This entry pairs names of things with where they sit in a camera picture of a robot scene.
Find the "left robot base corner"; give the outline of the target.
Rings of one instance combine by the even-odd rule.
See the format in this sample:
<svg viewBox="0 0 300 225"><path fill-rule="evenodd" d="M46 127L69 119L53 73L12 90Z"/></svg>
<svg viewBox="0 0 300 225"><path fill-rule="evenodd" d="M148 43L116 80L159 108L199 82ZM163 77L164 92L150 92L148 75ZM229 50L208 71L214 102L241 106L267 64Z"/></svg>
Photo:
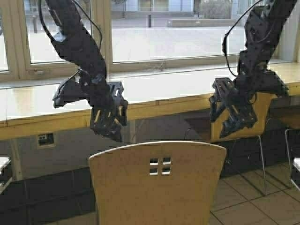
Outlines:
<svg viewBox="0 0 300 225"><path fill-rule="evenodd" d="M13 180L12 161L9 157L0 157L0 194Z"/></svg>

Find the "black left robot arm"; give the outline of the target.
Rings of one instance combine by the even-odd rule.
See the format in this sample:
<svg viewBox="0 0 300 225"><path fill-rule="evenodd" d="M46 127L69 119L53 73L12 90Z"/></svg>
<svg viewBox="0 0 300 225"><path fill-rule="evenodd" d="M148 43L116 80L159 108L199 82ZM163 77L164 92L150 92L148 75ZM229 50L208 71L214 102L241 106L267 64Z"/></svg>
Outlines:
<svg viewBox="0 0 300 225"><path fill-rule="evenodd" d="M53 107L87 100L91 107L90 128L103 137L122 141L121 128L127 124L128 102L122 96L121 82L107 81L107 67L91 34L83 24L75 0L48 0L50 15L59 27L55 35L49 32L42 12L39 18L58 56L78 66L75 75L60 83L52 100Z"/></svg>

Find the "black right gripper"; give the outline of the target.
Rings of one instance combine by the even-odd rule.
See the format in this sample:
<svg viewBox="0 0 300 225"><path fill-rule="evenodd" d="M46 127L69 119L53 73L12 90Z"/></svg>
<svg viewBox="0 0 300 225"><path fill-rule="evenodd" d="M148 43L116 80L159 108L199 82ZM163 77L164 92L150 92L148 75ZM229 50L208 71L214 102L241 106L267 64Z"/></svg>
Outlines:
<svg viewBox="0 0 300 225"><path fill-rule="evenodd" d="M229 116L222 122L220 138L225 138L244 128L253 128L257 116L250 103L250 98L256 96L253 77L241 75L231 80L228 77L216 78L212 87L215 92L209 98L210 122L215 122L221 113L227 109Z"/></svg>

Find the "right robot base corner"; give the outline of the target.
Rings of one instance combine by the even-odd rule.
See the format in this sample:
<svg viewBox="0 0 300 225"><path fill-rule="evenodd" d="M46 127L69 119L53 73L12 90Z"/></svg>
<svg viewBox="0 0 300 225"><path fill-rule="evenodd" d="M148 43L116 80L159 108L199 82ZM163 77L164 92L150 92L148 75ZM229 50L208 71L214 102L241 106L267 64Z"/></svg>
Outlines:
<svg viewBox="0 0 300 225"><path fill-rule="evenodd" d="M299 190L300 189L300 158L295 157L292 163L291 182Z"/></svg>

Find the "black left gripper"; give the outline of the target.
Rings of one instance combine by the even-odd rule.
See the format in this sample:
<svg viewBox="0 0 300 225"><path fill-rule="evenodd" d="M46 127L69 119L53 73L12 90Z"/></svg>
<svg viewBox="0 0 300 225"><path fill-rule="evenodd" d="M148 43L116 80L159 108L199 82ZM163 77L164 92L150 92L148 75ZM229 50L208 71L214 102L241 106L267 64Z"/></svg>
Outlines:
<svg viewBox="0 0 300 225"><path fill-rule="evenodd" d="M122 82L107 82L102 76L92 79L82 74L79 83L90 97L90 129L97 135L122 142L121 129L128 123L128 101L122 95Z"/></svg>

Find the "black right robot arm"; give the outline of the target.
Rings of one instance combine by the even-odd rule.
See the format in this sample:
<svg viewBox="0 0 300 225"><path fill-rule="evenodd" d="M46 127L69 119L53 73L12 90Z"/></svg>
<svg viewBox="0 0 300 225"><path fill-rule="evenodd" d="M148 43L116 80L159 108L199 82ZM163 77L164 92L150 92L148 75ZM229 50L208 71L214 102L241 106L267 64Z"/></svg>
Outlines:
<svg viewBox="0 0 300 225"><path fill-rule="evenodd" d="M254 126L257 116L250 100L258 92L277 97L288 95L288 87L267 65L296 4L295 0L267 0L264 5L255 3L249 8L244 25L245 50L239 53L235 79L216 78L212 85L214 94L209 98L211 122L224 110L229 112L222 122L220 138Z"/></svg>

